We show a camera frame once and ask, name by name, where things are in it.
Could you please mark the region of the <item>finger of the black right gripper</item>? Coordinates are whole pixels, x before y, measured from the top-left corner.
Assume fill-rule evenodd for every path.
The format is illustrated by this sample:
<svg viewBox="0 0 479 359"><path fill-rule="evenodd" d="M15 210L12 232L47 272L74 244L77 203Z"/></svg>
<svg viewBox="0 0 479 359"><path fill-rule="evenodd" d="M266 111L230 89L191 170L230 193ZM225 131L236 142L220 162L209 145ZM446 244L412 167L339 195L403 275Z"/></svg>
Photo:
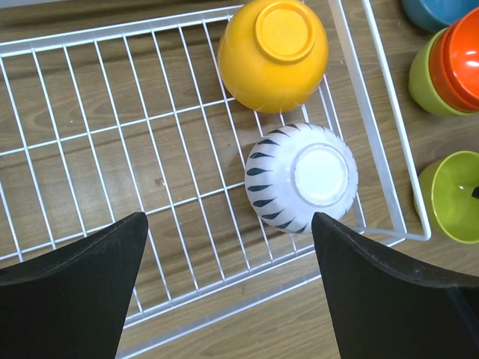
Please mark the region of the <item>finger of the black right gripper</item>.
<svg viewBox="0 0 479 359"><path fill-rule="evenodd" d="M472 191L472 197L479 199L479 186L475 187Z"/></svg>

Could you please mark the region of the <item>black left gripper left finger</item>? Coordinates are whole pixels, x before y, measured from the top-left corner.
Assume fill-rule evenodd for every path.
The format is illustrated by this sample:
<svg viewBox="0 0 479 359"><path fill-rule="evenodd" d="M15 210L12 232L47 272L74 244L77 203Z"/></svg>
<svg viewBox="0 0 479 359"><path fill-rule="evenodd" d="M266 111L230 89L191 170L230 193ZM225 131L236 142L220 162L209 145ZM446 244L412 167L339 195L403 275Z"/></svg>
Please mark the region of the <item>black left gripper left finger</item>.
<svg viewBox="0 0 479 359"><path fill-rule="evenodd" d="M147 239L143 212L1 270L2 358L114 358Z"/></svg>

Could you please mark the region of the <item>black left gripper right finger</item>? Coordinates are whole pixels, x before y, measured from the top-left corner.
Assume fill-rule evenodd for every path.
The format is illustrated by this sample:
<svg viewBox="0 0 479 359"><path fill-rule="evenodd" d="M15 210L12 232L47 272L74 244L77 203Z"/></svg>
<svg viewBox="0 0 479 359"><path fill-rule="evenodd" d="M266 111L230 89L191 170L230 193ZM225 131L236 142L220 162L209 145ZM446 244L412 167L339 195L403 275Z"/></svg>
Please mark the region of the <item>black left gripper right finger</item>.
<svg viewBox="0 0 479 359"><path fill-rule="evenodd" d="M311 228L342 358L478 357L478 277L417 260L325 213Z"/></svg>

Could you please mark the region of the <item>lime green bowl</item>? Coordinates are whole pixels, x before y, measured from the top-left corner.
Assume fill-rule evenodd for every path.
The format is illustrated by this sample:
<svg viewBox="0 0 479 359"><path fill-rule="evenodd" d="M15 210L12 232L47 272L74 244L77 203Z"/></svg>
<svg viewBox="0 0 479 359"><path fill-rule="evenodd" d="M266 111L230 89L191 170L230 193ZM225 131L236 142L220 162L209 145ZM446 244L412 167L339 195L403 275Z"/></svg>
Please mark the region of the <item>lime green bowl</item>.
<svg viewBox="0 0 479 359"><path fill-rule="evenodd" d="M412 99L426 112L439 116L465 117L472 112L458 111L447 104L437 93L429 70L429 57L433 44L445 32L437 32L415 55L409 69L408 89Z"/></svg>

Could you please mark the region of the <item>red orange bowl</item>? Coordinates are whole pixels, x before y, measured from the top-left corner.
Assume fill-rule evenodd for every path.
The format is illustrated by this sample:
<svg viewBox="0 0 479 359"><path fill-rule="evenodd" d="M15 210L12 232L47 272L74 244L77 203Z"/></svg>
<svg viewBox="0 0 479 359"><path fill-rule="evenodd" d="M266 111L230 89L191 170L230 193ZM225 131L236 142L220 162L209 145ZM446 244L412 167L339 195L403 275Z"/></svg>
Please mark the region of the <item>red orange bowl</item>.
<svg viewBox="0 0 479 359"><path fill-rule="evenodd" d="M478 7L452 25L445 54L451 84L465 100L478 106Z"/></svg>
<svg viewBox="0 0 479 359"><path fill-rule="evenodd" d="M433 42L429 56L429 71L433 86L441 99L453 109L471 114L478 111L478 105L464 99L463 96L451 84L446 72L445 41L450 28L446 28L437 34Z"/></svg>

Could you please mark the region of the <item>white black striped bowl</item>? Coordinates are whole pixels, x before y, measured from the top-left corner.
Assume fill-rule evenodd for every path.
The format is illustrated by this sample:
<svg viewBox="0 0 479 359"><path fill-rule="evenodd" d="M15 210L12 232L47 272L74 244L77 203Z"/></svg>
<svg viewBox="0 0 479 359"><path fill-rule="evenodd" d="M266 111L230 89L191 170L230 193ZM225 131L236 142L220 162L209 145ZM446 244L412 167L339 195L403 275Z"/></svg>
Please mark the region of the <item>white black striped bowl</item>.
<svg viewBox="0 0 479 359"><path fill-rule="evenodd" d="M285 233L311 232L314 214L336 220L352 208L359 186L355 157L332 130L292 123L264 135L245 163L245 191L262 221Z"/></svg>

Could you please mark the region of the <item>blue bowl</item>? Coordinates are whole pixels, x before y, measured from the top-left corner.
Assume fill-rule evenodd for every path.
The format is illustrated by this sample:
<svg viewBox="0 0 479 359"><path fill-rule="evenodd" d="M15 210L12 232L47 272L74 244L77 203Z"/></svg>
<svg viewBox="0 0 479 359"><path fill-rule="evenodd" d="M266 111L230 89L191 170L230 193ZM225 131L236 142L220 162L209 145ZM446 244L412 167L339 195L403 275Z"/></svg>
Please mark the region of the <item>blue bowl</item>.
<svg viewBox="0 0 479 359"><path fill-rule="evenodd" d="M407 18L419 28L436 32L478 7L478 0L402 0Z"/></svg>

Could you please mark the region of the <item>yellow orange bowl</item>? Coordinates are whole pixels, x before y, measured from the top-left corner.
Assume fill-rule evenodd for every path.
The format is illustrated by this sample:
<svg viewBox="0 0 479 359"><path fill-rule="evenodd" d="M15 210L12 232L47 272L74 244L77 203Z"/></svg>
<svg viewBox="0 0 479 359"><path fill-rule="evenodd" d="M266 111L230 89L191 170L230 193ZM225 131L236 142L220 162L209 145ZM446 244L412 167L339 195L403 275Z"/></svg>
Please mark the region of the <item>yellow orange bowl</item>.
<svg viewBox="0 0 479 359"><path fill-rule="evenodd" d="M326 71L329 42L301 1L250 1L231 18L218 47L222 82L240 104L276 114L312 96Z"/></svg>

